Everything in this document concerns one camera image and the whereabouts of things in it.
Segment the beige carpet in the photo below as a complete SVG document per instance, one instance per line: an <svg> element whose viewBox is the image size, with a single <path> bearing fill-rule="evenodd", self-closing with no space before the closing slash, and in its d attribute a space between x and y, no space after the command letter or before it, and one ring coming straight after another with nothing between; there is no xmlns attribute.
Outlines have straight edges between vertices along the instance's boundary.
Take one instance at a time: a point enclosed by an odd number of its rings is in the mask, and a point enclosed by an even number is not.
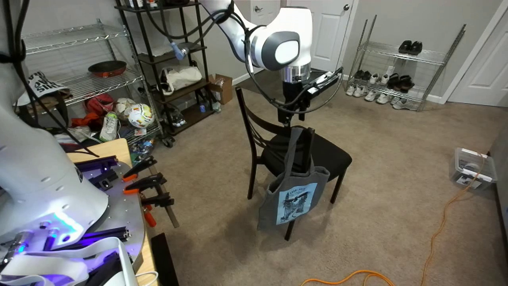
<svg viewBox="0 0 508 286"><path fill-rule="evenodd" d="M254 112L276 122L260 95L245 96ZM302 125L349 152L353 163L335 205L333 181L286 242L285 226L256 231L273 177L259 166L255 196L246 199L250 151L234 99L178 135L173 149L157 147L157 168L168 179L181 227L157 209L153 232L166 233L180 285L298 286L358 269L379 271L395 285L419 285L442 208L459 191L448 179L454 148L488 151L507 118L505 109L453 103L420 113L394 110L341 91ZM507 269L493 191L466 195L450 208L427 285L504 285ZM372 278L368 285L385 284Z"/></svg>

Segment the soccer ball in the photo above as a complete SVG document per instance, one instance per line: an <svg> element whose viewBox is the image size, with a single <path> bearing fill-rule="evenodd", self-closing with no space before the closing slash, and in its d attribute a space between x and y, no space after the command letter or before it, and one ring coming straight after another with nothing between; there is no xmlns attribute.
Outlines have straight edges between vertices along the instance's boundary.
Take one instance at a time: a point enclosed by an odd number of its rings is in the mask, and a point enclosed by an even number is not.
<svg viewBox="0 0 508 286"><path fill-rule="evenodd" d="M116 100L114 111L120 120L127 120L129 117L129 112L131 112L130 107L135 104L136 102L134 100L127 97L122 97Z"/></svg>
<svg viewBox="0 0 508 286"><path fill-rule="evenodd" d="M130 107L129 122L137 128L145 128L153 122L153 113L150 106L140 103Z"/></svg>

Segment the black chair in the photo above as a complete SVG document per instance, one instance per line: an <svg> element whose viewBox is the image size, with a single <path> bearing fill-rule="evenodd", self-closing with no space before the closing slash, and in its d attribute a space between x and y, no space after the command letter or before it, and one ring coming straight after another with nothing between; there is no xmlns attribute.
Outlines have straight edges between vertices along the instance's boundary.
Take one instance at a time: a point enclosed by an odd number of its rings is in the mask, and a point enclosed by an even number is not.
<svg viewBox="0 0 508 286"><path fill-rule="evenodd" d="M247 198L252 198L254 182L256 180L257 165L265 165L266 168L275 176L284 171L284 157L288 151L291 129L289 127L278 126L262 120L257 117L250 109L245 106L242 89L236 87L236 95L242 112L243 122L247 131L247 137L252 152L252 169L250 171L250 182ZM275 134L271 139L264 139L254 128L255 123L266 131ZM258 156L256 145L263 148L261 156ZM337 199L340 185L344 179L345 173L351 162L351 156L341 148L314 133L314 129L306 128L297 142L295 153L295 163L293 171L304 173L309 168L310 156L316 166L323 166L330 172L331 181L335 178L337 183L333 190L330 202L333 204ZM286 231L285 239L289 240L295 221L291 221Z"/></svg>

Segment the metal shelving unit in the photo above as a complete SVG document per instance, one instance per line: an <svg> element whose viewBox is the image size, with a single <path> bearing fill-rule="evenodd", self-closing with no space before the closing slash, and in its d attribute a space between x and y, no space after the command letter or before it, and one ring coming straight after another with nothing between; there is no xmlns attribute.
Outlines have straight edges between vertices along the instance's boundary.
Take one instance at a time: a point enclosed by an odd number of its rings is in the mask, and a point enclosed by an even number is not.
<svg viewBox="0 0 508 286"><path fill-rule="evenodd" d="M385 93L385 94L397 96L400 98L405 98L407 100L419 102L420 104L418 106L418 111L421 111L425 107L425 102L427 101L427 97L429 96L432 88L436 84L437 79L441 75L441 72L447 65L448 60L450 59L453 52L455 51L455 48L457 48L457 45L459 44L460 40L464 36L466 24L464 24L462 26L462 28L460 29L459 33L457 34L457 37L455 38L454 42L452 43L452 46L450 47L450 49L448 50L447 53L441 53L441 52L436 52L436 51L431 51L431 50L422 50L418 55L410 55L410 54L405 54L405 53L399 53L398 46L393 46L393 45L388 45L388 44L384 44L384 43L370 41L370 36L372 35L372 30L374 29L374 24L376 22L376 18L377 18L377 15L375 15L374 19L372 20L372 24L370 26L370 30L367 34L367 38L366 38L365 42L362 42L363 36L365 35L365 30L367 28L367 22L368 22L368 20L365 20L365 24L363 25L362 34L360 36L360 41L358 42L358 48L357 48L357 51L355 54L355 59L353 60L353 65L351 66L350 77L347 80L347 85L345 85L345 88L347 89L347 87L349 87L349 85L351 83L354 83L356 85L359 85L361 87L366 87L370 90L374 90L379 93ZM405 61L414 61L414 62L419 62L419 63L424 63L424 64L437 65L438 68L437 68L436 72L434 73L434 76L432 77L428 86L426 86L426 87L414 86L413 88L411 88L410 91L412 91L412 94L414 94L414 92L416 92L416 94L418 95L418 96L411 96L410 94L405 94L405 93L401 93L401 92L398 92L395 90L391 90L391 89L388 89L386 86L382 86L379 84L372 85L372 84L366 83L364 81L355 80L353 78L353 75L356 73L356 71L361 69L365 53L375 53L375 54L386 55L386 56L389 56L392 58L401 59L401 60L405 60ZM356 69L355 72L353 72L355 70L355 66L356 66L357 58L358 58L359 54L360 54L360 61L358 63L358 68Z"/></svg>
<svg viewBox="0 0 508 286"><path fill-rule="evenodd" d="M146 70L143 71L145 73L145 75L147 75L146 74L147 72L151 72L153 74L153 78L155 79L155 84L152 86L151 89L148 89L148 91L150 91L150 93L153 94L153 97L155 98L156 102L161 106L161 117L162 118L165 117L164 121L166 123L168 123L168 124L164 124L164 127L167 128L167 132L170 135L176 135L176 134L180 133L181 131L187 129L188 127L192 126L193 124L195 124L195 123L205 119L209 115L213 114L212 111L206 111L203 113L196 113L196 112L190 112L190 111L185 112L185 110L183 110L182 114L184 115L184 118L187 121L187 124L182 127L174 127L171 124L171 122L172 122L171 101L173 101L181 96L184 96L184 95L187 95L190 93L195 93L197 104L195 106L191 107L191 108L193 108L192 110L195 110L195 107L197 107L197 109L199 110L200 98L201 98L201 102L208 101L209 106L210 107L212 106L212 101L214 100L214 97L213 97L211 90L209 88L210 81L208 78L208 65L207 65L207 61L206 61L206 51L205 51L207 47L205 46L204 40L202 39L199 44L194 45L188 39L188 37L185 37L184 38L185 42L178 43L178 46L180 46L180 47L186 46L189 49L187 59L188 59L189 65L191 65L191 66L197 66L196 62L193 61L193 59L192 59L192 53L199 52L199 51L201 52L201 55L203 58L203 70L204 70L203 71L203 73L204 73L203 79L193 85L190 85L190 86L185 87L181 90L175 91L171 96L164 96L161 92L159 92L160 90L162 90L162 85L161 85L161 80L159 77L159 71L157 70L156 65L160 64L162 62L165 62L165 61L175 59L176 58L175 53L173 51L170 51L170 52L167 52L167 53L159 55L159 56L154 55L153 49L150 46L148 34L146 32L145 22L142 17L142 14L146 13L145 9L143 7L139 7L137 1L132 2L134 7L124 6L124 5L122 5L120 0L115 0L115 2L116 2L115 8L119 10L123 24L127 28L129 28L129 23L127 21L127 17L125 16L125 13L130 12L130 13L134 13L136 15L136 19L138 21L138 25L139 25L139 28L141 30L141 34L143 37L143 42L144 42L144 45L145 45L146 51L147 51L147 54L142 54L142 53L138 54L138 58L142 63L144 63L148 66L148 67L143 66L143 67L146 67ZM163 6L163 10L171 10L171 9L178 9L179 10L180 21L182 24L182 30L183 30L183 33L186 34L187 27L185 25L185 17L184 17L184 13L183 13L183 8L194 7L196 10L196 22L197 22L197 25L200 26L200 28L198 30L199 36L201 37L201 36L203 36L203 28L201 27L201 14L200 14L199 5L200 5L200 3L198 2L198 0L193 0L193 1L190 1L189 3L183 4L183 5ZM153 13L158 13L159 8L150 9L150 11L153 11Z"/></svg>
<svg viewBox="0 0 508 286"><path fill-rule="evenodd" d="M115 54L114 49L110 43L110 40L115 38L124 38L127 40L130 48L130 53L134 59L134 66L130 67L128 65L127 69L121 75L108 78L97 77L88 71L83 71L83 73L78 75L55 80L58 83L67 86L71 91L72 97L65 100L66 106L82 102L99 94L107 93L119 88L128 89L130 85L136 82L139 82L144 86L145 89L147 89L146 81L144 80L143 74L141 73L141 67L137 57L135 56L136 53L129 36L129 31L125 26L123 26L122 29L118 29L104 25L99 19L97 19L97 24L22 35L22 39L26 45L27 55L102 41L105 43L107 47L106 50L109 52L109 60L117 59L117 55ZM87 52L92 54L92 50L93 48L91 48L90 51L87 50ZM51 74L46 74L46 76L48 76L50 79L52 78ZM147 95L147 99L150 106L154 108L154 102L150 94ZM156 112L154 112L154 116L155 123L147 128L145 135L134 136L134 131L132 131L124 137L129 145L143 138L147 138L150 135L162 133L162 127Z"/></svg>

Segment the clear plastic container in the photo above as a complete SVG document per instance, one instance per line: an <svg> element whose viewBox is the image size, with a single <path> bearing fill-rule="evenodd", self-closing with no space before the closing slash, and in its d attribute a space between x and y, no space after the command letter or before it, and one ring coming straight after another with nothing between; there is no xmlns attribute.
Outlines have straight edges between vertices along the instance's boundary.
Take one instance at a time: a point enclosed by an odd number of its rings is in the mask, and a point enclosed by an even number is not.
<svg viewBox="0 0 508 286"><path fill-rule="evenodd" d="M476 174L482 169L477 179L471 185L471 189L484 190L489 188L497 181L494 160L485 154L480 154L464 148L455 149L455 157L450 164L450 179L461 186L467 186L471 183Z"/></svg>

